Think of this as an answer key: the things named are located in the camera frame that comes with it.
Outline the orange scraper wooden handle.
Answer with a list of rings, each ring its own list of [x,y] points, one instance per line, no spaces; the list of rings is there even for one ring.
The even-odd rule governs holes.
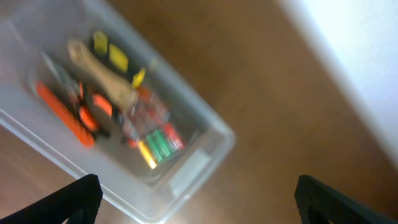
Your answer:
[[[129,83],[103,65],[82,41],[69,40],[67,48],[71,61],[97,82],[118,109],[126,111],[137,103],[139,93],[136,88],[144,80],[145,69],[135,74],[133,83]]]

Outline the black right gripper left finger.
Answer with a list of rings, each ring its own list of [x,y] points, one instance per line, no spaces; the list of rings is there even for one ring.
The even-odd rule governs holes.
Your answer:
[[[97,175],[88,174],[1,219],[1,223],[94,224],[103,198]]]

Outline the orange black long-nose pliers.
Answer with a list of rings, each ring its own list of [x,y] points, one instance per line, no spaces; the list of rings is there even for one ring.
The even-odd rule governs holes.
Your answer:
[[[42,81],[47,85],[77,120],[93,135],[95,142],[99,137],[110,138],[111,131],[96,119],[91,107],[94,105],[111,116],[113,114],[111,103],[99,93],[96,87],[89,84],[86,80],[78,78],[65,68],[62,63],[53,59],[44,51],[41,51],[40,54],[53,77],[50,82],[41,79],[36,81]]]

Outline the small orange handled pliers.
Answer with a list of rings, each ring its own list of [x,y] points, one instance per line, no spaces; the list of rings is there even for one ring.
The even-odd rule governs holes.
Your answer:
[[[119,123],[121,130],[125,135],[125,140],[131,147],[137,147],[141,140],[141,122],[136,113],[137,106],[132,106],[124,110],[120,117]]]

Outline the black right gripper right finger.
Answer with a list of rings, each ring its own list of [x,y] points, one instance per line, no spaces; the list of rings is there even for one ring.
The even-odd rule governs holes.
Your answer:
[[[294,197],[303,224],[397,224],[310,175],[298,178]]]

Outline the pack of coloured bits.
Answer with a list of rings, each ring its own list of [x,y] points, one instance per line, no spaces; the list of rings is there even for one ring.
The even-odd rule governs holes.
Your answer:
[[[141,140],[137,147],[150,169],[175,157],[185,143],[171,121],[171,111],[155,94],[142,95],[136,113],[141,122]]]

